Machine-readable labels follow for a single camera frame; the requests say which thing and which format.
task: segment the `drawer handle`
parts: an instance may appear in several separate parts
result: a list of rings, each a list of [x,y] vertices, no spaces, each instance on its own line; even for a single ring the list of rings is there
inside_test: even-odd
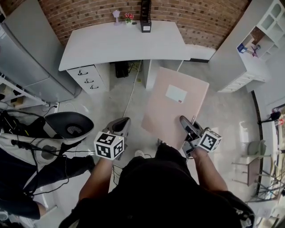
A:
[[[97,88],[99,88],[99,86],[97,86],[96,88],[94,88],[93,85],[92,85],[92,86],[90,87],[90,89],[92,89],[92,90],[93,90],[93,89],[97,89]]]
[[[88,74],[88,72],[87,73],[82,73],[81,70],[80,70],[78,75],[86,75],[86,74]]]
[[[94,82],[94,80],[93,81],[88,81],[88,78],[87,78],[84,83],[92,83],[92,82]]]

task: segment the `wall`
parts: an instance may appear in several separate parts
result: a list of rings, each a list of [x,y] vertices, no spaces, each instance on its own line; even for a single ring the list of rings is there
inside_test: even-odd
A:
[[[24,0],[0,0],[9,15]],[[177,26],[186,44],[218,48],[242,16],[251,0],[152,0],[151,19],[168,20]],[[139,19],[139,0],[39,0],[62,44],[74,29],[114,21],[120,10]]]
[[[275,103],[285,103],[285,47],[283,47],[266,64],[272,75],[272,79],[255,90],[264,96],[264,104],[275,105]]]

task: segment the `desk drawer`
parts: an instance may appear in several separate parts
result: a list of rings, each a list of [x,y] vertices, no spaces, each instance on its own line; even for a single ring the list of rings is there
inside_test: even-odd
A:
[[[75,78],[75,81],[88,94],[92,94],[94,92],[102,92],[106,90],[105,85],[100,76]]]
[[[100,77],[100,75],[99,75],[99,73],[96,70],[96,67],[94,65],[78,67],[78,68],[75,68],[75,69],[68,69],[67,72],[75,80],[83,78],[83,77],[88,77],[88,78]]]

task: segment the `red brick wall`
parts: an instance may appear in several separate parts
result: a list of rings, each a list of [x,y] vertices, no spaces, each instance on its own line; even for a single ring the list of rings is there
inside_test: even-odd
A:
[[[0,0],[7,15],[24,0]],[[151,19],[176,22],[186,44],[218,48],[238,22],[250,0],[152,0]],[[112,12],[133,13],[139,0],[39,0],[62,44],[74,29],[114,21]]]

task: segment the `black box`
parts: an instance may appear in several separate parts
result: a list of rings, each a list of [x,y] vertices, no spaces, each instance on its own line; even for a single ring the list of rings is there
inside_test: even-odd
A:
[[[151,0],[142,0],[140,21],[141,21],[142,33],[150,33],[151,32]]]

